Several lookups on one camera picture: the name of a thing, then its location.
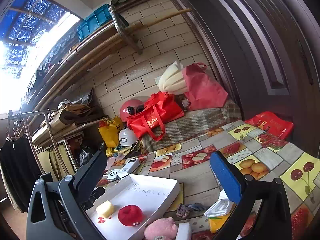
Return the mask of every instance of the red plastic bag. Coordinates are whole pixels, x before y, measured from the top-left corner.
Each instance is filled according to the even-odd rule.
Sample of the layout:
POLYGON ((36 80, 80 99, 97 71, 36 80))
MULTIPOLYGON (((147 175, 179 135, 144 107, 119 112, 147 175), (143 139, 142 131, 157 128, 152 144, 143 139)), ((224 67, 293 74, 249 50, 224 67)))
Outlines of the red plastic bag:
POLYGON ((286 139, 293 129, 293 123, 284 121, 274 113, 265 111, 245 121, 255 127, 268 131, 280 139, 286 139))
POLYGON ((190 110, 223 107, 228 93, 212 77, 193 63, 182 70, 188 92, 184 93, 190 102, 190 110))
POLYGON ((174 101, 174 94, 168 92, 152 94, 145 103, 145 110, 127 118, 127 126, 140 138, 149 133, 153 140, 160 141, 165 134, 164 123, 184 116, 183 110, 174 101), (151 129, 160 126, 162 134, 156 136, 151 129))

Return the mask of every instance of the plaid fabric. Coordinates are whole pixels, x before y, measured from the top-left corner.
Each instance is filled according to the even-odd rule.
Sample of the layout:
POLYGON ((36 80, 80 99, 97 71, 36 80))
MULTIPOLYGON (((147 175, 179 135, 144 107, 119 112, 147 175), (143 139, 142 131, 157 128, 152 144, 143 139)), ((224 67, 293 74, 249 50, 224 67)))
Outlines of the plaid fabric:
MULTIPOLYGON (((208 108, 186 112, 184 117, 165 124, 166 134, 160 141, 154 141, 147 133, 142 136, 142 151, 150 153, 205 134, 215 128, 241 119, 240 108, 228 99, 222 108, 208 108)), ((156 136, 160 127, 152 130, 156 136)))

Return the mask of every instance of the brick wall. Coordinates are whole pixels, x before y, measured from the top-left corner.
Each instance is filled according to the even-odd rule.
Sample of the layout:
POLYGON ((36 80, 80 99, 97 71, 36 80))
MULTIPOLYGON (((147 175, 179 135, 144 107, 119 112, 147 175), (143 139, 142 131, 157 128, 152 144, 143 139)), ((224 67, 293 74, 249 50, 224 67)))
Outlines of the brick wall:
MULTIPOLYGON (((121 13, 129 24, 147 23, 177 11, 170 0, 150 0, 121 13)), ((69 93, 77 94, 94 87, 105 114, 119 115, 121 105, 130 98, 149 97, 159 91, 154 78, 177 59, 184 65, 208 64, 204 52, 181 15, 162 21, 135 33, 143 53, 138 55, 126 46, 102 60, 76 84, 69 93)))

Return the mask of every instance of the blue plastic basket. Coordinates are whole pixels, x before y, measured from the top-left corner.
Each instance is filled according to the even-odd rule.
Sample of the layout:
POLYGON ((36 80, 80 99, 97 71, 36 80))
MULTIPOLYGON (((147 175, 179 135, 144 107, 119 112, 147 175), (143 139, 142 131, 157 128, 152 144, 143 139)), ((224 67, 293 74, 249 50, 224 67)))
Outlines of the blue plastic basket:
MULTIPOLYGON (((84 38, 93 33, 100 26, 112 20, 112 17, 108 11, 109 6, 109 4, 102 5, 92 14, 90 14, 86 19, 84 19, 83 22, 78 26, 77 31, 80 41, 83 41, 84 38)), ((119 15, 119 17, 126 26, 129 26, 127 21, 121 15, 119 15)))

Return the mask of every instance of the rope toy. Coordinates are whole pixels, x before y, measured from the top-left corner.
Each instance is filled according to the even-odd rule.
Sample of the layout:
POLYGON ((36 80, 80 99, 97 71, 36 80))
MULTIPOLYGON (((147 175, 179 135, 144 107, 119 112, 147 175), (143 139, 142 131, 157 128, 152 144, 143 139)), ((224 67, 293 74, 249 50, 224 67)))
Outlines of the rope toy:
POLYGON ((201 203, 194 204, 180 204, 177 208, 177 217, 187 218, 191 211, 204 211, 207 208, 201 203))

